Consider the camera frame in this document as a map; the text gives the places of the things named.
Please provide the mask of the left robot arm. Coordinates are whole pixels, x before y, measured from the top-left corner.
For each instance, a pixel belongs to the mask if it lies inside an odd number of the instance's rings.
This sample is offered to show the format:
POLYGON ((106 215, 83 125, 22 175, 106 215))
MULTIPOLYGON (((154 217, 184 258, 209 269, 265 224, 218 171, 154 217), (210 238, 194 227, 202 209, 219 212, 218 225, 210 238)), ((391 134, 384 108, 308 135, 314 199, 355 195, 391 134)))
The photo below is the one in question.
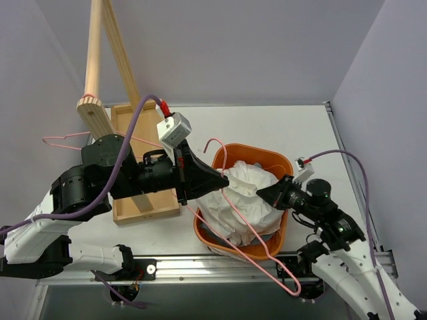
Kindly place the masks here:
POLYGON ((129 247, 80 245, 68 232, 110 211, 111 200, 174 190, 185 205, 236 182, 198 159, 186 141, 172 153, 177 161, 162 149, 149 151, 138 161, 118 134, 85 146, 81 164, 61 174, 26 220, 1 228, 1 275, 45 279, 66 270, 90 270, 111 280, 135 279, 140 268, 129 247))

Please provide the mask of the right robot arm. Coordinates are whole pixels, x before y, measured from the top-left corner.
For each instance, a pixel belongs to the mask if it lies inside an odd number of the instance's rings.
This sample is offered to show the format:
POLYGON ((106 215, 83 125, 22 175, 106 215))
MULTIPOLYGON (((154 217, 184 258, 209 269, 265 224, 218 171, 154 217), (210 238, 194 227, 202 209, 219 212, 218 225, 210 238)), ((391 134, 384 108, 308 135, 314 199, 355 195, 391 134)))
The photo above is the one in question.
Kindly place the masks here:
POLYGON ((371 256, 364 232, 330 193, 323 179, 312 179, 303 189, 289 175, 257 192, 272 207, 293 209, 313 221, 319 238, 299 249, 300 273, 327 283, 361 319, 425 319, 371 256))

